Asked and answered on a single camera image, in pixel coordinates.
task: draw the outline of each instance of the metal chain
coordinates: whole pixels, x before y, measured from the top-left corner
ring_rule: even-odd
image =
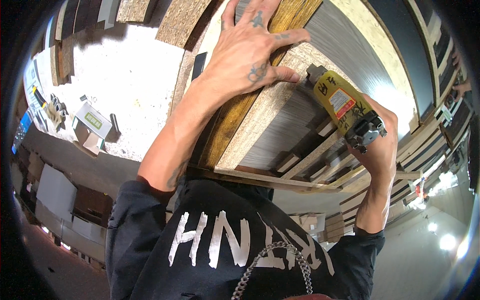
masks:
[[[271,250],[275,248],[285,248],[287,251],[292,252],[295,255],[295,260],[299,263],[303,279],[305,280],[305,285],[307,287],[307,294],[311,295],[313,293],[312,290],[312,280],[310,279],[310,266],[307,263],[307,260],[303,257],[300,251],[295,248],[294,245],[284,242],[284,241],[278,241],[271,243],[267,245],[263,250],[261,250],[258,255],[255,257],[253,260],[252,264],[247,268],[245,273],[243,273],[242,278],[240,278],[239,283],[237,284],[237,287],[235,288],[235,291],[233,292],[231,300],[239,300],[241,299],[241,296],[243,294],[243,291],[245,290],[245,287],[247,286],[248,279],[250,275],[252,274],[253,268],[257,266],[258,261],[260,258],[264,257],[269,253]]]

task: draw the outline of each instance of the hand tattoo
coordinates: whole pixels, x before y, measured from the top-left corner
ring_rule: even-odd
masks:
[[[264,27],[263,19],[262,19],[263,11],[258,11],[258,15],[250,20],[250,23],[253,23],[253,27],[260,26],[261,28]]]
[[[255,64],[252,65],[250,73],[247,75],[248,80],[252,83],[259,82],[262,80],[265,75],[267,75],[267,64],[263,63],[259,68],[255,67]]]
[[[283,39],[283,38],[289,38],[289,37],[290,37],[290,34],[287,34],[287,35],[280,34],[279,36],[275,35],[275,39]]]
[[[175,189],[177,187],[180,177],[183,175],[183,173],[185,173],[185,170],[187,169],[189,160],[190,158],[187,158],[186,160],[182,161],[180,165],[173,170],[172,176],[167,181],[167,187],[169,189]]]

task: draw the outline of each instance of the warning label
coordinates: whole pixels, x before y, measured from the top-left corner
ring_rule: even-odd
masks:
[[[337,119],[345,115],[345,113],[355,105],[355,100],[350,97],[349,94],[345,93],[341,88],[337,89],[328,99],[330,104],[333,106],[333,111]]]

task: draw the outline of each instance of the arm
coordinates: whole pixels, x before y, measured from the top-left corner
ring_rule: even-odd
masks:
[[[378,137],[368,146],[365,154],[350,148],[352,154],[370,172],[372,181],[365,198],[360,203],[356,216],[356,227],[368,233],[377,233],[385,228],[390,206],[390,193],[396,173],[396,150],[398,144],[398,118],[364,95],[372,108],[384,120],[387,136]]]
[[[280,0],[252,0],[238,24],[230,0],[222,14],[222,32],[204,72],[190,88],[148,149],[137,179],[158,191],[173,192],[185,172],[193,148],[213,113],[234,96],[257,90],[274,81],[297,82],[290,68],[270,66],[270,54],[279,47],[309,41],[305,29],[279,34],[267,31]]]

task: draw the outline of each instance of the hand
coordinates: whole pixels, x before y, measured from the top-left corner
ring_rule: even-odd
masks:
[[[272,67],[269,57],[278,48],[310,41],[305,29],[277,34],[267,30],[268,21],[280,0],[251,0],[238,24],[235,8],[240,0],[230,0],[222,14],[222,32],[204,72],[197,78],[216,96],[217,109],[234,96],[252,92],[274,81],[296,83],[300,76],[288,67]]]
[[[348,145],[348,149],[370,172],[374,185],[388,184],[391,188],[396,173],[398,118],[395,113],[384,108],[368,95],[363,94],[363,96],[373,110],[384,120],[388,134],[385,137],[377,137],[375,141],[367,146],[367,153],[365,154],[352,149],[350,145]]]
[[[470,78],[467,78],[467,80],[462,84],[454,85],[452,89],[458,92],[454,100],[455,102],[458,102],[460,98],[462,98],[465,95],[465,92],[472,90],[472,86],[470,84]]]

